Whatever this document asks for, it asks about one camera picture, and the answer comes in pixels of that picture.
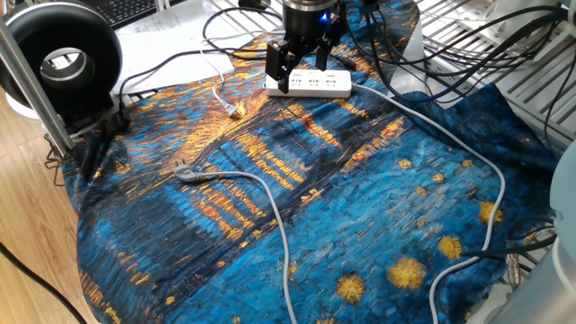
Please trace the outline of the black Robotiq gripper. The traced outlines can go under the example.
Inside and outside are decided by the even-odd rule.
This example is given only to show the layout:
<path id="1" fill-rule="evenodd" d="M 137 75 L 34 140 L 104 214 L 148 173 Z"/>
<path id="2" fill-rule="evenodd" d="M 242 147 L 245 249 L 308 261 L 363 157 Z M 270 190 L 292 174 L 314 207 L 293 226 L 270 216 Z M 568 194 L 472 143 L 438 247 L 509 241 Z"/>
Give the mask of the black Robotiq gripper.
<path id="1" fill-rule="evenodd" d="M 283 8 L 284 40 L 266 46 L 265 72 L 275 80 L 278 89 L 289 92 L 289 76 L 302 59 L 303 49 L 316 49 L 316 68 L 327 68 L 328 56 L 346 33 L 343 19 L 333 7 L 303 11 Z"/>

